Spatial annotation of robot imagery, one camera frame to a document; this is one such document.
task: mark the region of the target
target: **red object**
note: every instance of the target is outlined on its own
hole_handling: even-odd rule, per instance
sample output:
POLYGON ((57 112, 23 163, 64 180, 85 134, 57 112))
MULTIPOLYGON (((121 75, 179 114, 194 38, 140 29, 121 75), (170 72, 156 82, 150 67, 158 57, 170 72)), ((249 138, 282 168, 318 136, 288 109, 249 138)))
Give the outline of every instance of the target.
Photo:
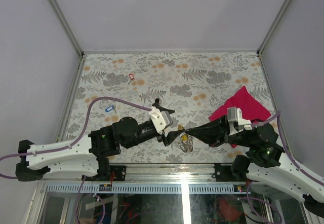
POLYGON ((236 210, 224 198, 219 198, 219 211, 225 221, 235 221, 242 215, 241 211, 236 210))
POLYGON ((267 120, 271 116, 271 113, 254 99, 248 93, 247 88, 243 86, 234 96, 227 99, 224 105, 214 111, 209 120, 213 121, 223 115, 227 115, 227 109, 233 106, 239 107, 242 111, 242 117, 251 121, 254 119, 267 120))

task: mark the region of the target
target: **black mount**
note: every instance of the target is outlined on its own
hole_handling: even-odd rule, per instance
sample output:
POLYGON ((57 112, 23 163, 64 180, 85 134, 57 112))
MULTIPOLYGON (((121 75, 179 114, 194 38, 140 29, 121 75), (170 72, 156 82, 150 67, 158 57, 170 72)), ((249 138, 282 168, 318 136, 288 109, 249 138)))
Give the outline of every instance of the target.
MULTIPOLYGON (((27 153, 30 146, 34 143, 29 140, 22 140, 19 142, 18 153, 27 153)), ((49 172, 51 169, 49 167, 43 167, 39 170, 32 170, 28 168, 29 162, 26 160, 26 156, 20 157, 20 163, 16 164, 16 176, 21 182, 29 182, 41 180, 43 175, 49 172)))

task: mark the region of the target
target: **glass panel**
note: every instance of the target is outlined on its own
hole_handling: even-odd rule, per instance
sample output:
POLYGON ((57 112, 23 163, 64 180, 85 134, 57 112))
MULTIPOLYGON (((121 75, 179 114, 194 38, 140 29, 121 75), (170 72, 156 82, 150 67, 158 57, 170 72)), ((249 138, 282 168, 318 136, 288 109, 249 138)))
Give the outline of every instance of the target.
MULTIPOLYGON (((191 194, 184 202, 182 194, 98 194, 105 202, 103 206, 93 194, 81 194, 78 205, 80 224, 98 224, 103 217, 103 224, 252 224, 264 223, 256 216, 242 195, 191 194)), ((41 216, 41 222, 50 224, 74 224, 76 194, 51 193, 41 216), (64 215, 64 202, 69 199, 67 213, 64 215)), ((274 201, 283 208, 286 223, 305 223, 299 203, 294 200, 274 201)), ((254 208, 267 216, 264 205, 253 202, 254 208)))

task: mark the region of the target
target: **metal bar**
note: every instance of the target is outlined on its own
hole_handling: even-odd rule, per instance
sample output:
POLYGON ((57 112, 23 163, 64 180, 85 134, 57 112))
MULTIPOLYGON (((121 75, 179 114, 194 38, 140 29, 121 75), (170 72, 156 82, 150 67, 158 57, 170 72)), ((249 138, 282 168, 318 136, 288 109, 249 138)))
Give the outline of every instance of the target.
POLYGON ((61 214, 61 219, 60 219, 60 224, 65 224, 66 215, 67 215, 67 209, 69 207, 69 203, 70 203, 70 199, 65 198, 64 199, 64 204, 63 204, 63 210, 62 210, 62 214, 61 214))
POLYGON ((32 205, 28 214, 26 224, 35 224, 40 221, 40 214, 43 211, 45 199, 47 197, 46 183, 39 183, 36 188, 36 193, 33 197, 32 205))
MULTIPOLYGON (((269 203, 269 198, 263 195, 263 200, 269 203)), ((271 212, 271 207, 269 205, 264 204, 265 211, 266 211, 266 217, 270 222, 273 222, 273 216, 271 212)))
MULTIPOLYGON (((271 83, 270 83, 270 79, 269 79, 269 75, 268 75, 268 72, 266 70, 266 67, 265 67, 265 64, 264 64, 264 61, 262 59, 262 54, 259 54, 259 60, 260 60, 260 63, 261 63, 261 68, 262 68, 262 72, 263 72, 263 76, 265 78, 265 82, 267 84, 267 87, 269 88, 269 93, 270 93, 270 98, 271 98, 271 101, 272 101, 272 104, 274 106, 274 109, 276 111, 279 110, 279 106, 278 106, 278 102, 277 100, 275 99, 275 96, 274 96, 274 91, 273 91, 273 88, 271 86, 271 83)), ((286 143, 288 145, 288 148, 290 149, 290 154, 292 156, 294 156, 293 152, 292 152, 292 148, 290 146, 290 143, 289 143, 289 139, 288 139, 288 136, 287 136, 287 131, 285 129, 285 124, 283 123, 282 121, 282 118, 280 118, 280 123, 281 123, 281 127, 282 127, 282 133, 283 133, 283 136, 286 140, 286 143)))
POLYGON ((75 38, 69 24, 67 23, 67 21, 66 21, 66 19, 65 19, 64 15, 63 15, 58 3, 57 3, 57 1, 56 0, 48 0, 48 1, 49 1, 50 5, 51 5, 55 15, 57 16, 59 22, 61 23, 64 32, 66 33, 67 37, 71 41, 76 53, 80 57, 82 57, 83 50, 80 47, 79 43, 77 42, 77 40, 76 40, 76 38, 75 38))
POLYGON ((262 41, 262 43, 261 43, 261 45, 260 45, 260 47, 258 49, 258 52, 257 52, 258 54, 263 53, 263 51, 264 51, 265 47, 267 46, 273 32, 276 30, 280 20, 282 19, 284 13, 286 12, 287 7, 289 6, 290 2, 291 2, 291 0, 285 0, 284 1, 283 5, 281 6, 276 18, 274 19, 274 21, 273 21, 273 23, 272 23, 272 25, 270 27, 267 35, 265 36, 264 40, 262 41))
POLYGON ((58 130, 56 132, 54 142, 63 141, 63 137, 65 135, 66 127, 73 107, 74 97, 80 82, 80 78, 82 76, 82 70, 84 64, 85 64, 85 60, 83 58, 80 58, 76 70, 74 72, 73 80, 69 89, 69 94, 67 96, 67 100, 63 109, 61 121, 58 130))
POLYGON ((139 51, 104 51, 104 50, 94 50, 94 51, 84 51, 85 55, 88 54, 115 54, 115 53, 122 53, 122 54, 137 54, 137 53, 255 53, 256 50, 139 50, 139 51))
POLYGON ((117 220, 117 211, 118 211, 118 194, 113 195, 113 202, 112 202, 112 213, 111 213, 111 219, 110 224, 114 224, 117 220))

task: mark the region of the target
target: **red wire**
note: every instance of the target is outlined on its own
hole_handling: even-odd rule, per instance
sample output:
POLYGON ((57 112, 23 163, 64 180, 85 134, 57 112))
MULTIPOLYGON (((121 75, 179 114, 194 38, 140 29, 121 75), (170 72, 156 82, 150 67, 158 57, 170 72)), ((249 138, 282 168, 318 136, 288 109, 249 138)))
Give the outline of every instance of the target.
POLYGON ((110 174, 110 185, 111 185, 111 187, 112 187, 112 182, 113 182, 113 179, 115 178, 115 173, 114 172, 112 172, 111 174, 110 174))

